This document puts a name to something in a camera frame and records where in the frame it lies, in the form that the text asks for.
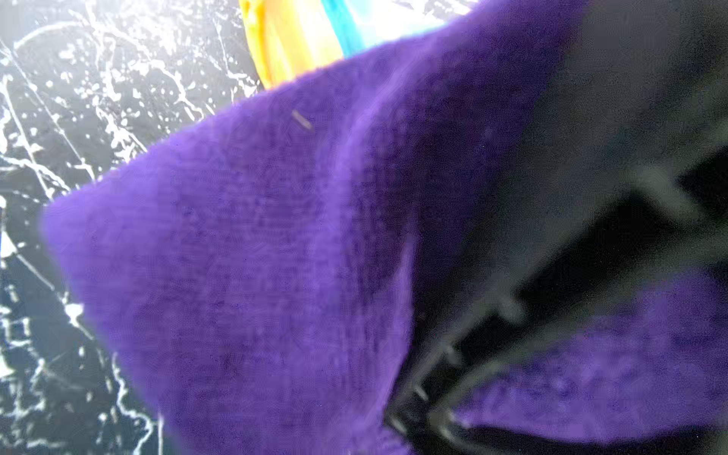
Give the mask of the purple cloth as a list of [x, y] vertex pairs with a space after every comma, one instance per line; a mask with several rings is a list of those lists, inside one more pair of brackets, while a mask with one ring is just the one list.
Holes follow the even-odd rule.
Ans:
[[[386, 421], [538, 103], [604, 1], [485, 1], [181, 131], [45, 211], [49, 250], [195, 454], [419, 454]], [[727, 261], [647, 284], [459, 423], [727, 434]]]

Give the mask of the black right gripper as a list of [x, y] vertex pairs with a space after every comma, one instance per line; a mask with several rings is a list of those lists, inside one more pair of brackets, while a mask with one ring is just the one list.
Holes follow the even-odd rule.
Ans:
[[724, 451], [718, 428], [575, 444], [469, 427], [455, 411], [647, 284], [726, 261], [726, 3], [595, 3], [428, 299], [387, 424], [419, 454]]

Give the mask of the blue rubber boot back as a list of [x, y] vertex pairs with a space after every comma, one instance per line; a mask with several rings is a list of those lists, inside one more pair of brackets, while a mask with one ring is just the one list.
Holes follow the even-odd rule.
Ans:
[[239, 6], [248, 52], [265, 89], [446, 22], [404, 1], [255, 0]]

